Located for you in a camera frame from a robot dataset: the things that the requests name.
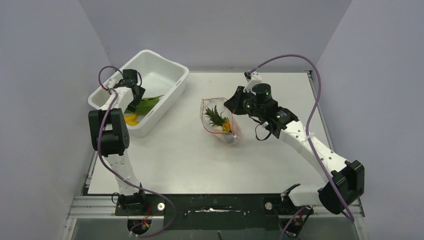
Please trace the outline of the green toy vegetable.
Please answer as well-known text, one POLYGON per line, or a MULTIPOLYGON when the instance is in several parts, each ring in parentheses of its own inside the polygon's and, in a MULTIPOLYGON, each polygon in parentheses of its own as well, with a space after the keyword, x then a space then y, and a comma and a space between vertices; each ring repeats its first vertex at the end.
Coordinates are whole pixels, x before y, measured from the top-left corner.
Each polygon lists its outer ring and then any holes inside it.
POLYGON ((147 97, 142 98, 139 105, 136 107, 135 112, 130 112, 127 109, 125 110, 125 114, 137 114, 137 115, 146 115, 156 106, 156 104, 161 100, 163 95, 155 96, 155 97, 147 97))

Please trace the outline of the clear zip top bag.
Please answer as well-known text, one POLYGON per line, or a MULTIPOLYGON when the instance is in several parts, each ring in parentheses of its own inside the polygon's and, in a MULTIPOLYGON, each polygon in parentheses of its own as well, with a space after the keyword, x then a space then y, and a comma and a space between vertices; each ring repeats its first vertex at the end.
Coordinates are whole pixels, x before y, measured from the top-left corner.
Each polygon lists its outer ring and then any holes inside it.
POLYGON ((242 132, 233 113, 224 106, 225 97, 202 98, 199 118, 203 128, 227 145, 241 140, 242 132))

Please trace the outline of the toy pineapple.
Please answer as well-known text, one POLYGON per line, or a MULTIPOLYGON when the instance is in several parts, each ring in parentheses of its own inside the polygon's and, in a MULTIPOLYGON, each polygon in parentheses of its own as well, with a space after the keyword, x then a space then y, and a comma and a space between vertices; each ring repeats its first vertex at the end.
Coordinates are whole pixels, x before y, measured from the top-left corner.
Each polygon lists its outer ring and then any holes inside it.
POLYGON ((213 122, 215 125, 217 125, 217 130, 226 133, 232 133, 230 119, 223 116, 223 111, 219 113, 217 106, 214 108, 207 107, 204 113, 208 118, 209 123, 213 122))

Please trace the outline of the dark mangosteen toy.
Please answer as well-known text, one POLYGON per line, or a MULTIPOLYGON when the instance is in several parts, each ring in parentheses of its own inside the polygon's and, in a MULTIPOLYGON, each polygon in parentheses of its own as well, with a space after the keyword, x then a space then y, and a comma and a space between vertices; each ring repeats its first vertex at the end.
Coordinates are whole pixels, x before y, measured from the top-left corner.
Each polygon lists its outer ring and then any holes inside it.
POLYGON ((225 134, 223 136, 224 142, 228 145, 234 145, 238 142, 238 137, 232 134, 225 134))

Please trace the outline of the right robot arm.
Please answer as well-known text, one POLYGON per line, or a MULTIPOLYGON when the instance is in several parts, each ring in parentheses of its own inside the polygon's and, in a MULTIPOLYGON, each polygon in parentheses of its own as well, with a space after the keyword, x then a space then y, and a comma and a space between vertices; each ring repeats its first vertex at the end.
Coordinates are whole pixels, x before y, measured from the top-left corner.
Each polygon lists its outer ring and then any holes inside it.
POLYGON ((256 84, 251 91, 238 86, 224 106, 235 115, 257 118, 271 135, 292 147, 321 175, 324 185, 296 183, 281 194, 286 213, 295 213, 302 206, 322 206, 335 215, 346 213, 364 193, 364 166, 336 154, 307 131, 293 112, 272 98, 269 84, 256 84))

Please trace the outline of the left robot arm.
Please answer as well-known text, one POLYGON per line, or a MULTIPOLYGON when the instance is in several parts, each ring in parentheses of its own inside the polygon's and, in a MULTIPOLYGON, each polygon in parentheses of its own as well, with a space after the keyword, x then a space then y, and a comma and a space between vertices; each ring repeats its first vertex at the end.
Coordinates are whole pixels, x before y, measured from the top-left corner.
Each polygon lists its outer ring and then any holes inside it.
POLYGON ((88 113, 88 122, 92 146, 118 184, 116 213, 135 216, 146 213, 149 207, 129 159, 130 134, 124 113, 127 109, 135 110, 145 89, 137 70, 124 69, 120 73, 120 80, 112 80, 103 87, 109 98, 99 109, 88 113))

